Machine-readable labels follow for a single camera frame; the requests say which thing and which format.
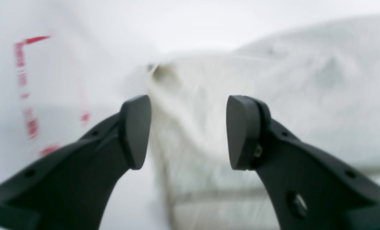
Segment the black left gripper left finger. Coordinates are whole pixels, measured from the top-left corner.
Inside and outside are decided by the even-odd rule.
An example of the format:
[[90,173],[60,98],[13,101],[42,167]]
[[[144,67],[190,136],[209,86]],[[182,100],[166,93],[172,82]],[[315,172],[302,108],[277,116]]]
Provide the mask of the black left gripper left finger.
[[123,103],[79,140],[0,184],[0,227],[9,230],[98,230],[117,181],[143,167],[151,101]]

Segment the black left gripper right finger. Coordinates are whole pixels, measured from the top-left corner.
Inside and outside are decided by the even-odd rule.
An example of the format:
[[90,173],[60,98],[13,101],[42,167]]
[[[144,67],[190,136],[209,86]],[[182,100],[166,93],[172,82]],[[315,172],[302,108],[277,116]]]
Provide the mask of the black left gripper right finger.
[[263,101],[229,96],[226,129],[232,169],[257,173],[282,230],[380,230],[380,185],[299,140]]

